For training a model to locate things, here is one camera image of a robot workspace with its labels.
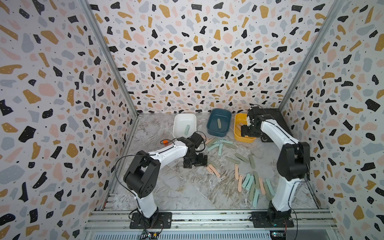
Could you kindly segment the pink knife pair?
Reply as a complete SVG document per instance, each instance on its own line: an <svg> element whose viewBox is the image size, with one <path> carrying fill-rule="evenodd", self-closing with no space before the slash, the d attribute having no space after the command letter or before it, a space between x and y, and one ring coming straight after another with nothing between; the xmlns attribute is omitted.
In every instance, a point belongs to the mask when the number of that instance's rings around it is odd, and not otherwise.
<svg viewBox="0 0 384 240"><path fill-rule="evenodd" d="M213 170L210 168L210 167L206 167L207 171L210 173L210 174L213 174Z"/></svg>
<svg viewBox="0 0 384 240"><path fill-rule="evenodd" d="M218 178L221 177L220 173L216 170L216 168L215 168L212 164L209 164L208 167L212 170L212 172L213 172Z"/></svg>

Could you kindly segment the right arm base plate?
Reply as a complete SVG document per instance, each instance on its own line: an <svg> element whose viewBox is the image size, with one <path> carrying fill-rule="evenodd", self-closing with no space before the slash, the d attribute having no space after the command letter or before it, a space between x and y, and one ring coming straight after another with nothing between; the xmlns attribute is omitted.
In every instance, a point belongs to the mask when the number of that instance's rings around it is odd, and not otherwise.
<svg viewBox="0 0 384 240"><path fill-rule="evenodd" d="M279 212L268 209L262 212L251 212L249 220L254 228L293 228L295 226L291 217L291 210Z"/></svg>

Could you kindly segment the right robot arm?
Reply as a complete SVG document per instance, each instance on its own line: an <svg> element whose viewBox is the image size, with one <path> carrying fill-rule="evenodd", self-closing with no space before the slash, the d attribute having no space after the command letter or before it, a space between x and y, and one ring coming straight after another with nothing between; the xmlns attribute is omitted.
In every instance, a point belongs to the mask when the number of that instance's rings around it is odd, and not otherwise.
<svg viewBox="0 0 384 240"><path fill-rule="evenodd" d="M278 121L259 107L248 109L246 124L241 126L243 137L268 136L279 148L277 170L280 175L278 188L270 201L266 220L280 224L292 213L291 203L297 187L310 171L310 145L291 136Z"/></svg>

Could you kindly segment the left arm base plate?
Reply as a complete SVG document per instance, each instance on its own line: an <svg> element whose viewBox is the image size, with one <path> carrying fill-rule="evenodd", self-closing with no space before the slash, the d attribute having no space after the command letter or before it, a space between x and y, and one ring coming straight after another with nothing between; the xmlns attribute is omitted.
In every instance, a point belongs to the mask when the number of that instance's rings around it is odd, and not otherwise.
<svg viewBox="0 0 384 240"><path fill-rule="evenodd" d="M171 212L155 212L150 218L140 212L132 215L130 229L170 229L173 214Z"/></svg>

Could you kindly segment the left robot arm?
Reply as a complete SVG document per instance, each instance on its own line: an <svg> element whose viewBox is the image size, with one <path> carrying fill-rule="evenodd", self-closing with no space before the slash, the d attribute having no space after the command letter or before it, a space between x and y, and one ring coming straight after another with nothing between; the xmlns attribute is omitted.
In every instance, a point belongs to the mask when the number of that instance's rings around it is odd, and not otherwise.
<svg viewBox="0 0 384 240"><path fill-rule="evenodd" d="M133 160L125 172L123 180L116 177L117 182L133 194L138 204L138 211L145 220L152 220L158 214L159 208L155 203L153 191L157 185L160 170L175 160L182 159L183 167L206 167L208 156L199 150L200 145L206 144L206 138L199 131L190 137L179 137L168 140L164 148L146 152L139 151L132 155Z"/></svg>

